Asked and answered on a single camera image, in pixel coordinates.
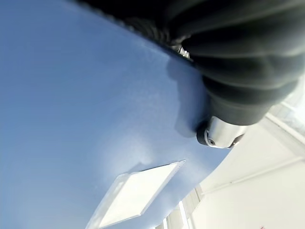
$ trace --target blue surface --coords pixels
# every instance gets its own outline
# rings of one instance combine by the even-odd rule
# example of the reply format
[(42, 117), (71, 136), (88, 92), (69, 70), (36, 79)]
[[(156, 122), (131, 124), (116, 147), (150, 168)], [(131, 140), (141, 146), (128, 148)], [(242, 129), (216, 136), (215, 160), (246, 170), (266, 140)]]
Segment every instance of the blue surface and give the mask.
[(186, 160), (141, 217), (158, 225), (228, 150), (183, 58), (65, 1), (0, 2), (1, 229), (84, 229), (115, 178)]

